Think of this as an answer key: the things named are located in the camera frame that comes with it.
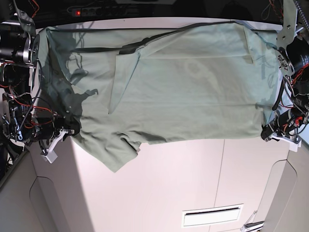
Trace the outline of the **robot arm image left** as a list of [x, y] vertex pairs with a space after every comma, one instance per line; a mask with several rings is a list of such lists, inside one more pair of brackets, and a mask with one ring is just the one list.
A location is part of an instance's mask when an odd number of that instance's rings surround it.
[[36, 106], [43, 85], [38, 59], [40, 37], [34, 21], [14, 0], [0, 2], [0, 88], [3, 113], [0, 115], [0, 145], [11, 157], [38, 142], [41, 156], [53, 163], [57, 143], [76, 135], [76, 120], [65, 119], [50, 108]]

